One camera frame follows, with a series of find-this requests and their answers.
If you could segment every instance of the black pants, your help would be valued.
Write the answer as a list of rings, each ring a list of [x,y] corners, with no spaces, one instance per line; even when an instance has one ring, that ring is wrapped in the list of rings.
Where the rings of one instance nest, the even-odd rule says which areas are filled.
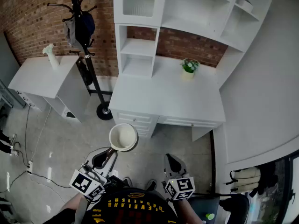
[[[3,140],[6,143],[10,143],[9,137],[5,136],[2,130],[0,130],[0,140]],[[10,146],[5,145],[2,142],[0,142],[0,150],[7,154],[10,154],[11,151]]]

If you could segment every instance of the coat rack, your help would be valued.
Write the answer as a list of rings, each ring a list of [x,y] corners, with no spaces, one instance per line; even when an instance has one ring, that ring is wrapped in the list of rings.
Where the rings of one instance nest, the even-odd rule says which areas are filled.
[[[112,113],[109,110],[109,102],[104,100],[104,97],[102,95],[94,68],[93,68],[93,62],[92,59],[90,57],[90,55],[94,56],[94,53],[90,53],[88,51],[88,47],[90,47],[94,41],[94,39],[92,39],[92,41],[90,42],[90,37],[92,35],[93,32],[90,32],[90,27],[87,27],[86,22],[83,20],[84,17],[87,18],[89,20],[89,22],[91,23],[91,26],[94,26],[94,22],[93,22],[93,18],[92,16],[89,14],[90,11],[94,10],[95,8],[97,8],[97,6],[92,7],[91,9],[89,9],[88,11],[82,11],[81,10],[81,3],[83,0],[71,0],[72,3],[72,8],[70,8],[69,6],[65,5],[65,4],[56,4],[56,3],[48,3],[47,6],[62,6],[62,7],[66,7],[67,9],[69,9],[70,13],[72,14],[72,16],[70,18],[66,18],[66,19],[62,19],[62,22],[65,21],[69,21],[73,18],[75,18],[75,35],[76,35],[76,40],[80,43],[80,45],[82,46],[83,50],[84,50],[84,58],[87,64],[87,67],[93,77],[93,84],[94,87],[97,91],[97,94],[99,96],[99,99],[101,101],[101,104],[98,106],[97,108],[97,115],[100,119],[102,120],[110,120],[112,119]]]

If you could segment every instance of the potted plant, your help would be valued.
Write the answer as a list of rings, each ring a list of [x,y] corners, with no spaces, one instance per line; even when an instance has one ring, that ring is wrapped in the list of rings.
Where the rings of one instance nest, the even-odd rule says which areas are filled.
[[[192,80],[194,73],[199,66],[199,62],[197,60],[185,58],[181,63],[181,66],[183,67],[182,79]]]

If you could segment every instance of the green bottle cap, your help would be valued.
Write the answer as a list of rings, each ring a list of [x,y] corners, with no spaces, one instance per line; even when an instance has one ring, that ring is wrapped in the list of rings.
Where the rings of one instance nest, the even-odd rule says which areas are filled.
[[[213,214],[213,213],[208,213],[208,214],[206,214],[206,218],[207,218],[208,220],[213,220],[214,217],[215,217],[215,214]]]

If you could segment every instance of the bucket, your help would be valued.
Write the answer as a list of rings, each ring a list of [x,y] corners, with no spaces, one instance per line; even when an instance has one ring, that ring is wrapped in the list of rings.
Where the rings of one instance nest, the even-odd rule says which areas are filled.
[[[138,134],[130,124],[118,124],[110,130],[109,141],[111,148],[124,152],[134,148],[138,141]]]

